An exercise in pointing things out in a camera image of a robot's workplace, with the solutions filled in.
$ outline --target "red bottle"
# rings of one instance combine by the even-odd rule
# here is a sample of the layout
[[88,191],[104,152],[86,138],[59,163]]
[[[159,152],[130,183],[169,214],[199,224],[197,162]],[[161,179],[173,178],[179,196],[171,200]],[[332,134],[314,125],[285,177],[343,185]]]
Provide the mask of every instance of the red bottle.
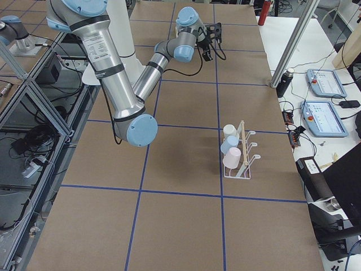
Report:
[[263,3],[261,15],[259,16],[258,25],[264,25],[266,21],[267,14],[270,10],[271,0],[265,0]]

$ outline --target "power adapter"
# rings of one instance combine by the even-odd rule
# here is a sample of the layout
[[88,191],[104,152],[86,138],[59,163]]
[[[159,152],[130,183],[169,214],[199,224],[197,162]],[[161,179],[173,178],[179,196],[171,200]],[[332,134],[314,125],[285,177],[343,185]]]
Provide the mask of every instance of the power adapter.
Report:
[[358,108],[360,107],[360,103],[358,100],[343,100],[339,103],[341,108]]

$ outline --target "white cup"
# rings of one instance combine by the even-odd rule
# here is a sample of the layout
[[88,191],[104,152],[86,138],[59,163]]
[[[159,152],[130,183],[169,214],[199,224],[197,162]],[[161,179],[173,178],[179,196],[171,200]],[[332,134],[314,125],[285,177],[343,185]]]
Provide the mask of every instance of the white cup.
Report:
[[223,165],[226,168],[234,169],[238,167],[239,161],[241,159],[241,151],[239,148],[232,147],[229,149],[228,153],[223,158]]
[[227,137],[229,136],[234,136],[237,139],[239,139],[239,133],[232,124],[227,124],[226,126],[223,127],[223,134],[225,139],[227,139]]

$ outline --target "computer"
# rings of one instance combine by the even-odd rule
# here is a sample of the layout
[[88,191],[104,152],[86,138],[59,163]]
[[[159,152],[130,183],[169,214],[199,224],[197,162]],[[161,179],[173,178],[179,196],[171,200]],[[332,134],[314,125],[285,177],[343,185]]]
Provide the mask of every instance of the computer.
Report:
[[[333,261],[346,257],[361,235],[361,143],[326,169],[323,176],[349,218],[344,220],[309,204],[316,238],[326,257]],[[361,253],[361,248],[352,252]]]

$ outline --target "light blue joint cap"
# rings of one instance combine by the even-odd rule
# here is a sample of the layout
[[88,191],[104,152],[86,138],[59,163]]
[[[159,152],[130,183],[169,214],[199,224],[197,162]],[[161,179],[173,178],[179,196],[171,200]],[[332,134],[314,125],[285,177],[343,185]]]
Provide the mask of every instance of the light blue joint cap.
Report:
[[178,13],[178,18],[175,22],[183,27],[189,27],[198,21],[199,15],[192,7],[184,7]]
[[21,23],[21,20],[19,19],[19,17],[15,16],[15,15],[4,16],[0,20],[2,20],[4,23]]
[[194,48],[190,45],[180,45],[174,49],[174,58],[179,62],[188,63],[192,60]]
[[149,114],[136,117],[129,125],[126,138],[129,144],[136,147],[144,147],[156,138],[158,123]]
[[65,33],[71,33],[72,31],[70,30],[69,26],[66,25],[66,24],[60,24],[59,22],[57,21],[53,21],[49,18],[46,18],[47,20],[47,25],[51,28],[51,29],[54,29],[54,30],[57,30],[57,31],[61,31],[61,32],[65,32]]
[[85,17],[96,17],[107,9],[108,0],[62,0],[70,10]]
[[6,46],[10,44],[10,41],[8,41],[6,38],[0,36],[0,41],[2,41]]
[[157,51],[157,48],[158,48],[158,45],[160,44],[160,42],[158,42],[157,44],[156,44],[156,46],[154,46],[154,53]]

